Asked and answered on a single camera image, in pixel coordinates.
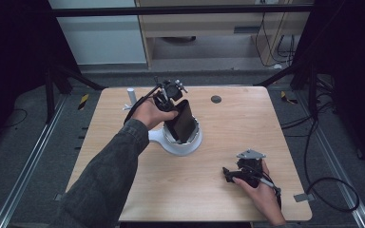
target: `small round object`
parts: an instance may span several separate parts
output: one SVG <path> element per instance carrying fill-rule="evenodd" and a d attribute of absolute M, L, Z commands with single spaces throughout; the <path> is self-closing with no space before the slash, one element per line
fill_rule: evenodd
<path fill-rule="evenodd" d="M 217 104 L 217 103 L 220 103 L 220 102 L 221 102 L 221 97 L 220 97 L 220 96 L 218 96 L 218 95 L 215 95 L 215 96 L 212 96 L 212 97 L 210 98 L 210 100 L 211 100 L 213 103 Z"/>
<path fill-rule="evenodd" d="M 176 88 L 175 86 L 168 86 L 165 89 L 165 93 L 169 98 L 175 98 L 178 97 L 180 90 Z"/>

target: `white cabinet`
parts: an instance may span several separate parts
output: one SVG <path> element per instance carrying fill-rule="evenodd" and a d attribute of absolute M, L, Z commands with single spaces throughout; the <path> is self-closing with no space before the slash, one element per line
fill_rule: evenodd
<path fill-rule="evenodd" d="M 49 0 L 53 9 L 135 7 L 133 0 Z M 64 17 L 58 22 L 78 65 L 144 64 L 137 16 Z"/>

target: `black pole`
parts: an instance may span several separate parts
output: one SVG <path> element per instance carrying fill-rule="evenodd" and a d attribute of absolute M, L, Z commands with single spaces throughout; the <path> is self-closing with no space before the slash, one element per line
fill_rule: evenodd
<path fill-rule="evenodd" d="M 316 8 L 313 4 L 274 5 L 220 5 L 220 6 L 178 6 L 178 7 L 137 7 L 137 8 L 97 8 L 97 9 L 52 9 L 31 10 L 28 15 L 54 17 L 126 16 L 160 14 L 204 14 L 204 13 L 248 13 L 248 12 L 303 12 Z"/>

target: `gray floor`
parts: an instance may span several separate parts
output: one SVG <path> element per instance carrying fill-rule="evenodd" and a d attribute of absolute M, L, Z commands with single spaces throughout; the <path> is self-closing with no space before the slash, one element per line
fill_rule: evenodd
<path fill-rule="evenodd" d="M 179 78 L 187 86 L 249 86 L 277 72 L 273 67 L 264 67 L 261 64 L 254 44 L 249 37 L 245 36 L 198 37 L 191 43 L 159 39 L 156 44 L 151 69 L 121 70 L 107 74 L 89 73 L 86 76 L 103 86 L 153 86 L 153 76 L 163 79 Z M 280 98 L 280 91 L 285 90 L 291 98 L 301 99 L 304 91 L 296 93 L 290 91 L 287 86 L 289 80 L 289 76 L 285 77 L 269 87 L 271 100 L 282 124 L 307 115 L 301 104 L 290 104 Z M 37 224 L 49 223 L 55 215 L 58 201 L 54 197 L 65 191 L 79 149 L 83 144 L 86 127 L 89 125 L 100 97 L 99 91 L 94 91 L 75 81 L 72 81 L 72 84 L 74 89 L 71 95 L 66 97 L 66 104 L 59 122 L 14 211 L 11 223 L 23 223 L 23 225 L 26 223 L 29 227 L 37 227 Z M 78 110 L 82 96 L 87 93 L 89 98 L 86 107 Z M 321 97 L 322 104 L 329 101 L 329 97 Z M 15 108 L 21 110 L 14 110 L 8 119 L 8 125 L 14 124 L 14 126 L 3 128 L 0 134 L 0 208 L 45 125 L 44 88 L 38 87 L 21 95 L 16 101 Z M 306 135 L 310 126 L 310 122 L 307 122 L 284 130 L 283 133 L 287 136 Z M 332 108 L 328 108 L 319 114 L 318 127 L 328 139 L 339 164 L 349 176 L 365 206 L 365 161 L 357 157 L 355 145 L 345 130 L 340 116 L 334 114 Z M 303 165 L 306 138 L 286 137 L 286 141 L 303 187 L 306 188 L 308 183 L 304 176 Z M 310 140 L 307 164 L 312 180 L 333 176 L 317 133 L 313 134 Z M 318 186 L 318 192 L 328 201 L 341 207 L 346 206 L 342 192 L 336 183 L 322 183 Z M 303 222 L 303 227 L 359 227 L 353 214 L 333 210 L 320 199 L 310 204 L 313 218 Z M 256 227 L 267 226 L 262 222 L 256 222 L 255 225 Z"/>

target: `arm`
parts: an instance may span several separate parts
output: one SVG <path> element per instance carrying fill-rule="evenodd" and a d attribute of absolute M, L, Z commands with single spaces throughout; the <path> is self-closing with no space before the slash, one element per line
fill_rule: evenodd
<path fill-rule="evenodd" d="M 87 165 L 61 200 L 49 227 L 115 227 L 138 168 L 138 156 L 149 144 L 147 130 L 177 112 L 161 112 L 148 100 Z"/>

